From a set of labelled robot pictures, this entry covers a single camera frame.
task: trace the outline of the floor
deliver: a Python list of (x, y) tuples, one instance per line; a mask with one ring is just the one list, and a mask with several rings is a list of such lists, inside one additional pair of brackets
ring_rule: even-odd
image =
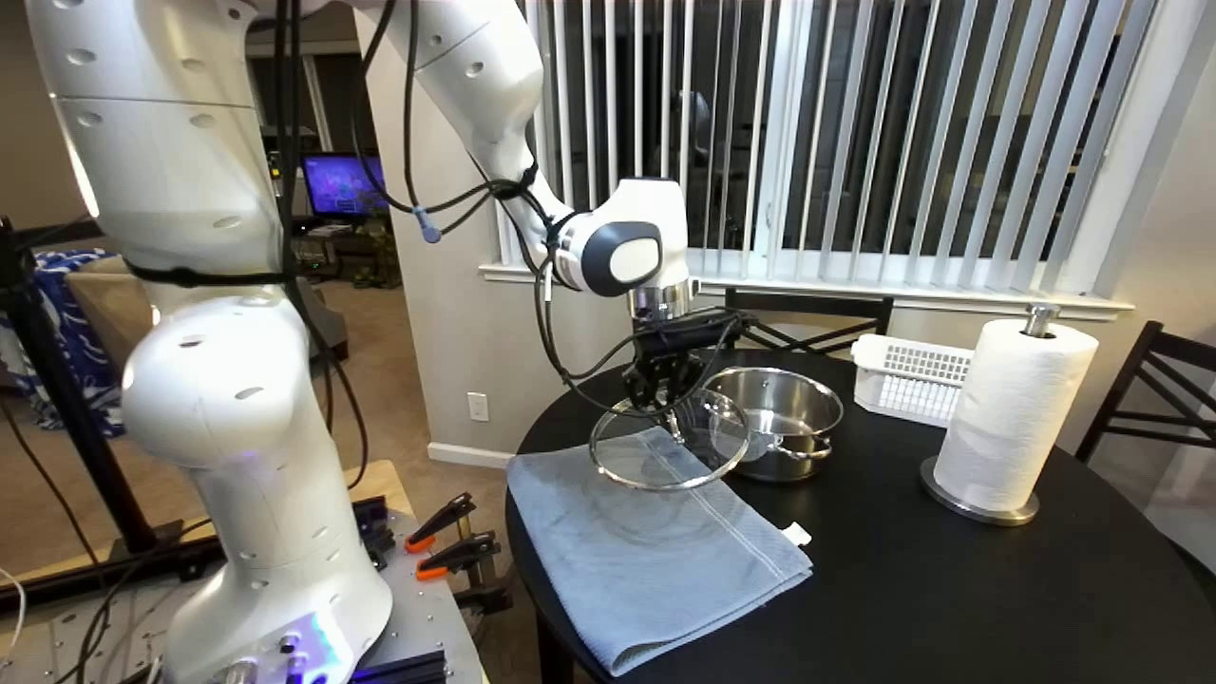
[[(367, 422), (372, 459), (396, 463), (416, 519), (468, 492), (478, 507), (469, 512), (473, 529), (488, 529), (497, 541), (504, 541), (501, 470), (424, 459), (428, 432), (397, 291), (321, 286), (321, 301), (345, 321), (349, 331), (345, 372)], [(20, 400), (2, 405), (13, 411), (24, 438), (73, 503), (86, 541), (106, 550), (117, 531), (108, 529), (106, 511), (81, 468), (73, 441), (63, 432), (36, 429)], [(345, 405), (339, 405), (333, 441), (340, 463), (352, 468), (358, 429)], [(172, 468), (146, 459), (130, 438), (108, 441), (108, 450), (151, 525), (202, 519), (193, 492)], [(6, 426), (0, 429), (0, 482), (0, 565), (6, 573), (30, 573), (51, 564), (82, 559), (63, 512), (30, 459), (20, 451), (20, 441)], [(514, 597), (518, 606), (509, 614), (473, 625), (473, 639), (488, 681), (533, 684), (538, 681), (533, 610), (521, 584), (514, 584)]]

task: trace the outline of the window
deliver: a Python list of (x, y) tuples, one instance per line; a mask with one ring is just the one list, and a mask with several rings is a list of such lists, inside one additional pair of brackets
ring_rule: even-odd
[(521, 0), (561, 199), (678, 180), (701, 282), (1091, 292), (1160, 0)]

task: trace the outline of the electrical outlet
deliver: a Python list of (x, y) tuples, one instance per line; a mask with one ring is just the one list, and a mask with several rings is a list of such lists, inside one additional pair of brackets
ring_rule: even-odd
[(468, 393), (468, 420), (488, 422), (488, 394), (485, 393)]

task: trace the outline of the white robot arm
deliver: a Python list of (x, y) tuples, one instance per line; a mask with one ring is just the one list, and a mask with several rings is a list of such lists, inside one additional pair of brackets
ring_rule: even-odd
[[(387, 625), (284, 296), (243, 35), (272, 0), (25, 0), (74, 182), (143, 278), (158, 326), (120, 379), (130, 432), (196, 487), (224, 572), (176, 615), (168, 681), (345, 681)], [(628, 182), (568, 208), (533, 170), (538, 56), (514, 0), (416, 0), (416, 80), (561, 282), (683, 306), (683, 207)]]

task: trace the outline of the white basket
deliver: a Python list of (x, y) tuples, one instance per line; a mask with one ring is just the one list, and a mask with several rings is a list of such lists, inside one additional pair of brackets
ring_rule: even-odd
[(951, 426), (974, 351), (910, 337), (861, 335), (852, 346), (860, 365), (854, 405), (925, 426)]

